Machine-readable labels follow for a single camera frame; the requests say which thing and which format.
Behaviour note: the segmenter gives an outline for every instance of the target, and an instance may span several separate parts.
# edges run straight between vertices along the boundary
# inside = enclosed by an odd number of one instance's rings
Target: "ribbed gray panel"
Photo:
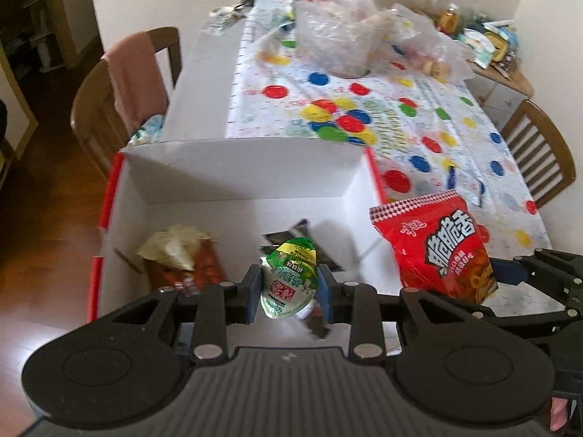
[[[340,349],[241,349],[197,370],[169,406],[135,424],[76,430],[40,422],[27,437],[544,437],[534,422],[457,428],[404,400],[382,369]]]

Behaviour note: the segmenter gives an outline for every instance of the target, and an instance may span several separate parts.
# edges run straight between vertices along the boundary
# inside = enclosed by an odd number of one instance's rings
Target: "wooden floor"
[[[86,320],[105,182],[81,152],[69,115],[99,56],[21,84],[39,126],[0,190],[0,437],[34,421],[20,386],[28,356]]]

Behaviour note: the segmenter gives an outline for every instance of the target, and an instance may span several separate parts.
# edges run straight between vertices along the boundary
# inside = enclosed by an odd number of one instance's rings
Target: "cabinet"
[[[492,67],[473,64],[472,68],[475,75],[466,80],[466,86],[500,131],[523,100],[532,97],[532,86],[520,72],[508,80]]]

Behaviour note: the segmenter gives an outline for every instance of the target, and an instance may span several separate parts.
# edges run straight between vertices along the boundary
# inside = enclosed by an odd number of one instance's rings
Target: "wooden countertop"
[[[482,75],[483,77],[487,77],[499,84],[510,87],[512,90],[520,92],[521,94],[526,95],[528,98],[532,97],[535,92],[531,83],[519,70],[514,73],[512,80],[508,80],[492,66],[488,66],[488,68],[481,68],[476,63],[471,62],[470,67],[474,71],[474,74]]]

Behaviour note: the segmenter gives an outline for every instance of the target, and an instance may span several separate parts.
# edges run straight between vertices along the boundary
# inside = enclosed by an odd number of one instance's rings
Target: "white drawer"
[[[482,77],[481,75],[477,74],[475,74],[472,78],[468,78],[466,80],[467,89],[470,90],[470,92],[472,93],[474,98],[478,101],[478,103],[480,103],[480,105],[483,105],[489,93],[492,92],[492,90],[494,90],[495,85],[496,82],[494,82],[493,80],[487,77]]]
[[[498,84],[484,105],[502,110],[506,113],[514,113],[518,105],[526,98],[526,95],[505,87],[502,84]]]
[[[504,128],[504,125],[508,123],[508,120],[512,116],[511,113],[503,112],[491,106],[483,106],[482,109],[488,115],[488,118],[492,120],[492,123],[498,131],[502,131],[502,128]]]

